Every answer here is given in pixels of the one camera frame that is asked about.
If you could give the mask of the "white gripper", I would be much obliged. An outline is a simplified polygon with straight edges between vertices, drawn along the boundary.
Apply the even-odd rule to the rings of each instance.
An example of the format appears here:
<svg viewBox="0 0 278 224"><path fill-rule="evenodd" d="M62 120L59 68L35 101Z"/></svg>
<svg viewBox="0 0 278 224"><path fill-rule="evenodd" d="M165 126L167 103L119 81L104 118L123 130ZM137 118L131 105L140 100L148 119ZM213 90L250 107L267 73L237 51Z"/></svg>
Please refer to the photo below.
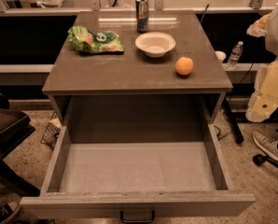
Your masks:
<svg viewBox="0 0 278 224"><path fill-rule="evenodd" d="M258 68L254 88L245 116L251 122L262 122L278 108L278 59Z"/></svg>

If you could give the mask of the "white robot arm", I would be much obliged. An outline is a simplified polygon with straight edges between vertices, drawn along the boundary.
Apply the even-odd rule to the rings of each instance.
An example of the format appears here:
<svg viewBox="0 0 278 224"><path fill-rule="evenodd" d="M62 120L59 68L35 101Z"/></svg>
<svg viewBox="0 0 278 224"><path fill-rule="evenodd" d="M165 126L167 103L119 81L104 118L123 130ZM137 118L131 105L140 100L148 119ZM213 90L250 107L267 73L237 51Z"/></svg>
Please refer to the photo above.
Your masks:
<svg viewBox="0 0 278 224"><path fill-rule="evenodd" d="M278 4L272 13L250 25L247 33L257 37L264 36L266 50L276 56L272 63L258 68L255 91L245 113L249 121L262 122L278 108Z"/></svg>

